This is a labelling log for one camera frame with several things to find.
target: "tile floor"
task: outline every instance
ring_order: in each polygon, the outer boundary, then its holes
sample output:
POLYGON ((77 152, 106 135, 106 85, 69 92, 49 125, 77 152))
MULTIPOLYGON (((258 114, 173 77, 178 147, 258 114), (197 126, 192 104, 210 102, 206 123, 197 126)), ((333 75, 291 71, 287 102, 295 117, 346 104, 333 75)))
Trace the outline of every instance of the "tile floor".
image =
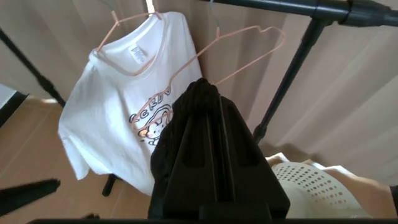
POLYGON ((146 218, 150 197, 117 180, 111 195, 102 196, 106 175, 90 173, 77 181, 57 129, 61 107, 33 98, 0 128, 0 189, 38 180, 61 180, 58 190, 41 200, 0 217, 3 223, 37 218, 146 218))

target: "pink hanger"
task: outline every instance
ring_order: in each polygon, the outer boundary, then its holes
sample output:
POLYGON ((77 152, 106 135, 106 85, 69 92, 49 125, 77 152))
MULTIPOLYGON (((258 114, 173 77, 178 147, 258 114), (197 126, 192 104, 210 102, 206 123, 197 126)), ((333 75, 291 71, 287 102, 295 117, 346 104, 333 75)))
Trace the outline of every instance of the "pink hanger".
MULTIPOLYGON (((113 17, 113 19, 114 19, 114 25, 112 26, 111 30, 106 34, 106 36, 105 36, 105 38, 103 39, 103 41, 99 44, 99 46, 98 46, 98 48, 97 48, 97 50, 96 50, 97 52, 99 52, 99 51, 102 49, 102 47, 104 46, 104 44, 105 44, 105 42, 107 41, 107 39, 109 38, 109 36, 112 34, 112 32, 115 30, 115 28, 116 28, 117 26, 120 26, 120 23, 121 23, 121 22, 129 21, 129 20, 131 20, 131 19, 136 19, 136 18, 142 17, 142 16, 148 16, 148 15, 151 15, 151 14, 155 14, 159 20, 162 20, 162 16, 161 16, 160 13, 158 13, 158 12, 142 13, 142 14, 138 14, 138 15, 131 16, 131 17, 128 17, 128 18, 125 18, 125 19, 121 19, 121 20, 118 19, 118 17, 117 17, 117 15, 116 15, 116 12, 115 12, 115 11, 111 11, 111 14, 112 14, 112 17, 113 17)), ((138 75, 138 74, 140 74, 145 68, 147 68, 147 67, 154 61, 154 59, 155 59, 155 57, 153 56, 142 68, 140 68, 140 69, 139 69, 135 74, 133 74, 133 75, 138 75)))
POLYGON ((165 116, 170 115, 170 114, 172 113, 172 111, 169 112, 169 113, 167 113, 167 114, 164 114, 163 116, 161 116, 161 117, 159 117, 159 118, 157 118, 157 119, 155 119, 155 120, 153 120, 152 122, 150 122, 149 124, 145 125, 145 126, 142 127, 142 128, 139 128, 139 129, 138 129, 138 128, 135 127, 135 122, 137 121, 138 117, 140 117, 140 114, 144 111, 145 107, 147 107, 148 104, 149 104, 156 96, 163 95, 165 92, 167 92, 168 89, 171 88, 171 84, 172 84, 172 81, 173 81, 173 79, 175 78, 175 76, 177 76, 177 75, 178 75, 184 68, 186 68, 191 62, 193 62, 196 58, 198 58, 201 54, 203 54, 207 49, 209 49, 212 45, 214 45, 215 43, 217 43, 219 40, 224 39, 224 38, 227 38, 227 37, 230 37, 230 36, 232 36, 232 35, 236 35, 236 34, 238 34, 238 33, 241 33, 241 32, 247 31, 247 30, 251 30, 251 29, 257 29, 257 30, 259 31, 259 33, 267 32, 267 31, 269 31, 269 30, 271 30, 271 29, 275 29, 275 30, 277 30, 277 31, 280 32, 280 34, 281 34, 281 36, 282 36, 282 40, 281 40, 281 42, 280 42, 275 48, 273 48, 272 50, 266 52, 265 54, 263 54, 263 55, 261 55, 260 57, 254 59, 253 61, 247 63, 245 66, 239 68, 238 70, 236 70, 236 71, 233 72, 232 74, 230 74, 230 75, 228 75, 227 77, 223 78, 222 80, 220 80, 220 81, 214 83, 214 85, 218 85, 218 84, 220 84, 220 83, 226 81, 227 79, 229 79, 229 78, 231 78, 232 76, 236 75, 238 72, 244 70, 244 69, 247 68, 248 66, 250 66, 250 65, 252 65, 252 64, 254 64, 254 63, 256 63, 257 61, 259 61, 260 59, 264 58, 265 56, 267 56, 267 55, 269 55, 269 54, 275 52, 275 51, 276 51, 277 49, 279 49, 279 48, 284 44, 284 42, 285 42, 285 33, 284 33, 281 29, 276 28, 276 27, 268 27, 268 28, 266 28, 266 29, 261 29, 260 26, 251 26, 251 27, 246 27, 246 28, 243 28, 243 29, 234 31, 234 32, 230 32, 229 34, 225 34, 225 35, 220 36, 220 27, 217 26, 217 29, 216 29, 216 39, 213 40, 210 44, 208 44, 204 49, 202 49, 202 50, 201 50, 199 53, 197 53, 194 57, 192 57, 184 66, 182 66, 180 69, 178 69, 178 70, 172 75, 172 77, 170 78, 170 80, 169 80, 169 85, 167 86, 167 88, 166 88, 164 91, 155 94, 153 97, 151 97, 151 98, 148 100, 148 102, 138 111, 137 115, 133 118, 133 120, 132 120, 132 122, 131 122, 132 128, 133 128, 134 130, 142 131, 143 129, 146 129, 147 127, 149 127, 150 125, 154 124, 154 123, 157 122, 158 120, 164 118, 165 116))

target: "shirt neckline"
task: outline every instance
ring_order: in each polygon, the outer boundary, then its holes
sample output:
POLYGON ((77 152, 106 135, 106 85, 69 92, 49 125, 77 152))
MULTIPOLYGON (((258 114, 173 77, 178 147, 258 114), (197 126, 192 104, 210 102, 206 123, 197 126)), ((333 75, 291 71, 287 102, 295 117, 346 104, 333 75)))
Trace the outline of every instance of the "shirt neckline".
POLYGON ((166 31, 167 31, 167 17, 163 13, 159 13, 161 20, 158 19, 156 15, 150 16, 146 19, 137 29, 132 31, 130 34, 125 35, 124 37, 120 38, 119 40, 115 40, 114 42, 108 43, 103 46, 101 51, 97 52, 96 49, 93 49, 90 53, 89 60, 94 62, 95 67, 104 67, 106 69, 113 70, 114 72, 101 74, 109 77, 111 80, 120 82, 122 84, 136 82, 139 80, 143 80, 147 78, 156 67, 158 61, 160 60, 165 46, 165 38, 166 38, 166 31), (140 74, 138 75, 131 75, 128 71, 125 71, 121 67, 117 66, 113 62, 106 59, 103 56, 102 50, 110 50, 114 48, 126 47, 127 44, 135 42, 137 39, 140 39, 143 35, 148 33, 153 26, 158 23, 163 22, 163 31, 162 31, 162 38, 160 40, 160 46, 155 54, 155 58, 153 59, 152 63, 147 66, 140 74))

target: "black baseboard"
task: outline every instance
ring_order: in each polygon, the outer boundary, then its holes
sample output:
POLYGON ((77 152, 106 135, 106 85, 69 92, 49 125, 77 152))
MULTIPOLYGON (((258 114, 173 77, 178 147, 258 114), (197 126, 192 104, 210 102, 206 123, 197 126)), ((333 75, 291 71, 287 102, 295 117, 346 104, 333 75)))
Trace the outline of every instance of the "black baseboard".
POLYGON ((8 102, 0 108, 0 128, 11 117, 11 115, 18 109, 19 105, 26 99, 27 95, 16 92, 8 100, 8 102))

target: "clothing rack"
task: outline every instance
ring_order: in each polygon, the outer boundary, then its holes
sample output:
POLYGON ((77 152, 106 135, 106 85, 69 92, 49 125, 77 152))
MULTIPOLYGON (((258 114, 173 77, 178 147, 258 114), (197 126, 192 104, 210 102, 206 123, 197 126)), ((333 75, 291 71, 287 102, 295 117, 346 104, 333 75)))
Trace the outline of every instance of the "clothing rack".
MULTIPOLYGON (((213 2, 269 11, 286 12, 310 16, 312 18, 303 35, 301 44, 271 101, 271 104, 269 105, 262 121, 253 132, 254 139, 257 143, 259 143, 259 141, 265 136, 268 124, 277 111, 280 102, 284 98, 296 74, 299 72, 300 67, 311 51, 312 46, 316 44, 326 26, 333 22, 338 22, 340 25, 351 27, 383 25, 398 27, 398 11, 391 10, 390 7, 371 0, 214 0, 213 2)), ((32 72, 39 85, 54 97, 61 106, 65 106, 65 101, 54 88, 54 85, 40 74, 40 72, 32 63, 29 62, 25 55, 1 29, 0 38, 16 55, 16 57, 30 70, 30 72, 32 72)), ((110 194, 116 179, 117 177, 113 174, 108 176, 108 181, 103 189, 104 196, 108 196, 110 194)))

